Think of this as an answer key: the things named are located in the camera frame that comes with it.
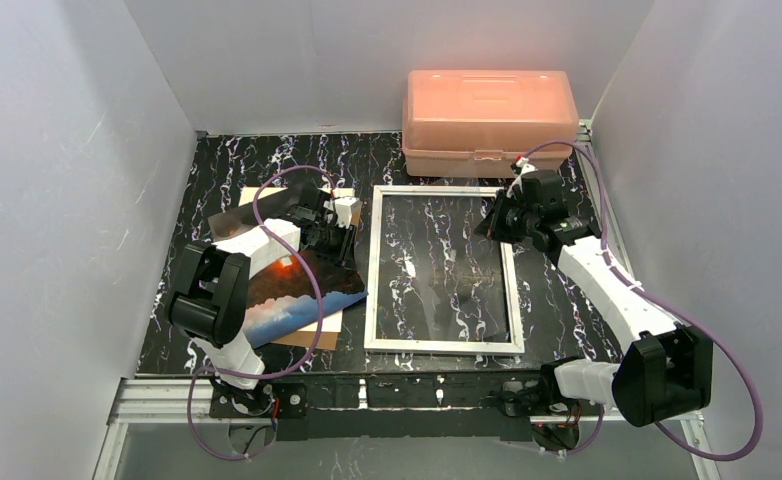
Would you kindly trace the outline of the sunset landscape photo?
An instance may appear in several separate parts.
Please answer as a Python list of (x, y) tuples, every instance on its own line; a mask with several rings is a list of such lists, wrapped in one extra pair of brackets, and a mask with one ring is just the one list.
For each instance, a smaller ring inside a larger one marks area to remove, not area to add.
[[(216, 247), (250, 260), (242, 332), (250, 344), (334, 349), (343, 312), (364, 300), (367, 287), (354, 265), (335, 265), (299, 247), (300, 229), (284, 216), (296, 187), (243, 189), (238, 207), (208, 220)], [(355, 196), (350, 188), (330, 190)]]

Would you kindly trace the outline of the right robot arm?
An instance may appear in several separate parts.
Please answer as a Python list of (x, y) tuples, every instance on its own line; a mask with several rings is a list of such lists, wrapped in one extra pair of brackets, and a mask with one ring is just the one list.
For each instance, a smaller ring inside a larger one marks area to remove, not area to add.
[(706, 407), (713, 367), (709, 338), (641, 298), (634, 281), (614, 275), (616, 259), (588, 222), (569, 214), (557, 173), (539, 170), (525, 157), (511, 169), (514, 181), (498, 191), (476, 234), (507, 244), (530, 241), (582, 290), (623, 351), (618, 364), (569, 357), (542, 366), (534, 399), (615, 407), (636, 427)]

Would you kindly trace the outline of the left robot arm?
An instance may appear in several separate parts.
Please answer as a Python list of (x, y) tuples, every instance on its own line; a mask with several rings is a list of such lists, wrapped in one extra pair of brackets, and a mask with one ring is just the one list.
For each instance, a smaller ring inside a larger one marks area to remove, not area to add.
[(255, 389), (265, 371), (257, 348), (338, 326), (366, 298), (353, 253), (362, 207), (349, 189), (300, 185), (210, 217), (213, 240), (186, 245), (165, 316), (227, 385)]

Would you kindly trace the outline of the pink plastic storage box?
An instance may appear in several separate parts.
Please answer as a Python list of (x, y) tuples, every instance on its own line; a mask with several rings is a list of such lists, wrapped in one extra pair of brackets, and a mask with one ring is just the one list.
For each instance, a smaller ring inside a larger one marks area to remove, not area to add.
[(521, 155), (558, 169), (578, 127), (563, 71), (413, 70), (401, 149), (411, 176), (510, 178)]

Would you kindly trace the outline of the aluminium rail base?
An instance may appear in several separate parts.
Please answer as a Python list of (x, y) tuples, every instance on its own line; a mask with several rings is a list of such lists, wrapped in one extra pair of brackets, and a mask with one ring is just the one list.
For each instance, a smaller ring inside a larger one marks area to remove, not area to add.
[(192, 420), (276, 425), (282, 441), (308, 439), (497, 437), (527, 441), (553, 429), (572, 438), (593, 427), (587, 401), (549, 407), (531, 393), (530, 370), (302, 374), (250, 394), (230, 393), (207, 378), (122, 382), (110, 417), (140, 423)]

